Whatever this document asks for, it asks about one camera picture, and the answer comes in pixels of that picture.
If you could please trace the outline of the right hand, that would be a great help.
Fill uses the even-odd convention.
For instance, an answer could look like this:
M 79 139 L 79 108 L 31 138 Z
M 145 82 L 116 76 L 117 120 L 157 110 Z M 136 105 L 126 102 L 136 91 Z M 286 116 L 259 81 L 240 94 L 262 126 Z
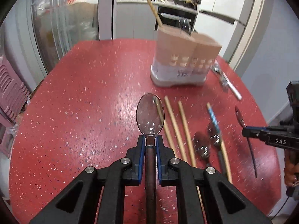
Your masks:
M 290 161 L 290 151 L 284 150 L 284 182 L 287 187 L 294 187 L 298 183 L 298 164 Z

